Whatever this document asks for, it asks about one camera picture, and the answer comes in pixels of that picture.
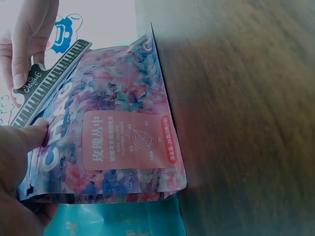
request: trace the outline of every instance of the wood grain surface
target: wood grain surface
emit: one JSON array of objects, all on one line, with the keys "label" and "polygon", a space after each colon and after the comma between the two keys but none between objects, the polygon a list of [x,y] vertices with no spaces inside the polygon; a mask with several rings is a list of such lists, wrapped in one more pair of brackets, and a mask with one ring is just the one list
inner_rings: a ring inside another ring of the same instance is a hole
[{"label": "wood grain surface", "polygon": [[188,236],[315,235],[314,0],[136,0],[188,177]]}]

